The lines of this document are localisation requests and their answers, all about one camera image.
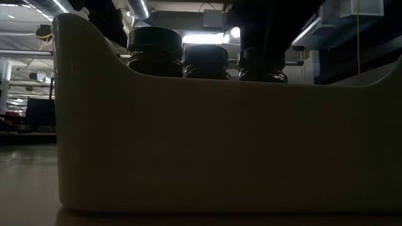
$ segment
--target black jar lid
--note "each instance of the black jar lid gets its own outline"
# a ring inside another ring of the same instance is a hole
[[[136,28],[129,34],[128,52],[161,50],[173,54],[174,57],[183,56],[182,37],[175,31],[148,26]]]
[[[227,51],[216,45],[196,45],[185,50],[185,65],[191,64],[219,64],[224,69],[229,66]]]

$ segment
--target ceiling light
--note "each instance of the ceiling light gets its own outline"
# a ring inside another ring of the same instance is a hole
[[[61,9],[64,13],[68,13],[68,11],[60,4],[60,2],[58,2],[57,0],[53,0],[53,2],[55,2],[56,5],[58,5],[58,7],[60,7],[60,9]]]
[[[235,27],[231,30],[231,35],[233,36],[233,38],[240,38],[241,32],[240,32],[240,28]]]
[[[321,18],[317,18],[315,19],[315,21],[313,21],[304,31],[302,31],[300,33],[300,35],[298,35],[295,40],[292,41],[292,45],[295,44],[298,40],[300,40],[300,38],[303,38],[303,36],[305,36],[307,34],[308,31],[310,31],[316,24],[318,24],[318,22],[321,21]]]
[[[229,43],[230,40],[231,40],[231,36],[230,35],[225,35],[223,43]]]
[[[198,35],[186,35],[183,38],[184,43],[193,44],[222,44],[224,39],[223,33],[217,34],[198,34]]]

